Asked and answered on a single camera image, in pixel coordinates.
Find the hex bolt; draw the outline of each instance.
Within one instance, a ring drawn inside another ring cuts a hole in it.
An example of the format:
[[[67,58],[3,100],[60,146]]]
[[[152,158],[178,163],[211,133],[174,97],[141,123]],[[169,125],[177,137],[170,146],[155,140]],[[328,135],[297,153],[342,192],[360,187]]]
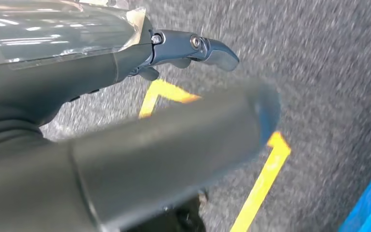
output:
[[[159,34],[155,34],[151,37],[152,44],[159,44],[163,42],[163,38]]]

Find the gray carpet floor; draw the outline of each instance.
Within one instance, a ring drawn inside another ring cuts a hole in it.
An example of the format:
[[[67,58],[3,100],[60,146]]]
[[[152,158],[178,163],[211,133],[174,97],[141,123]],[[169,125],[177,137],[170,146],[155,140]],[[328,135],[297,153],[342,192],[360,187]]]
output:
[[[371,179],[371,0],[133,0],[156,28],[228,44],[233,73],[193,64],[159,67],[194,94],[249,78],[277,87],[279,130],[292,148],[250,231],[335,231]],[[149,86],[139,77],[66,104],[43,128],[58,140],[136,117]],[[173,104],[164,99],[158,107]],[[268,153],[210,187],[210,232],[231,228]]]

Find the yellow floor marking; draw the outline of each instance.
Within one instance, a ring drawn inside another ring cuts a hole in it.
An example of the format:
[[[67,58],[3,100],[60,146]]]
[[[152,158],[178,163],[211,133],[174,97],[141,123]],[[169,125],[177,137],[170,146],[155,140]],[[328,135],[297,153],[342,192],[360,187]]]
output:
[[[146,93],[142,107],[140,109],[139,118],[151,115],[151,113],[153,112],[153,108],[157,102],[158,96],[162,96],[169,100],[181,103],[188,103],[200,98],[200,96],[188,93],[173,84],[158,79],[151,83]]]
[[[158,79],[151,83],[146,93],[140,109],[139,118],[147,117],[152,114],[159,96],[182,103],[188,103],[200,98],[200,96],[188,93],[173,84]],[[231,232],[246,232],[249,229],[259,207],[282,168],[285,159],[291,153],[291,148],[289,148],[280,132],[275,132],[271,136],[267,145],[272,147],[270,156],[259,174],[254,187],[248,195],[240,214],[235,220]]]
[[[289,148],[288,144],[279,132],[275,132],[271,136],[268,141],[268,146],[272,147],[270,156],[262,168],[254,187],[248,195],[240,214],[235,220],[231,232],[246,232],[249,229],[259,207],[282,168],[285,159],[291,153],[291,148]]]

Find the yellow tape line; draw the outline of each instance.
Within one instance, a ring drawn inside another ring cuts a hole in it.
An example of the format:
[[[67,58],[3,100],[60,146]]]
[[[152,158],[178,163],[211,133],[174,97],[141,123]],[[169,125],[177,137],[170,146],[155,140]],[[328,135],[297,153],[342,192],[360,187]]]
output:
[[[268,146],[272,147],[271,154],[262,168],[230,232],[245,232],[249,229],[285,159],[291,153],[291,149],[279,132],[275,132],[271,136]]]
[[[169,100],[181,103],[188,103],[200,98],[200,96],[188,93],[175,85],[158,79],[151,83],[146,93],[142,107],[140,109],[139,118],[151,115],[157,102],[158,96],[162,96]]]
[[[146,93],[140,109],[139,118],[147,117],[152,114],[159,96],[181,103],[188,103],[200,98],[200,96],[188,93],[175,85],[158,79],[151,83]],[[275,132],[267,145],[272,147],[270,156],[259,174],[253,189],[248,195],[240,214],[235,220],[231,232],[246,232],[249,229],[259,207],[282,168],[285,159],[291,153],[291,148],[289,148],[280,132]]]

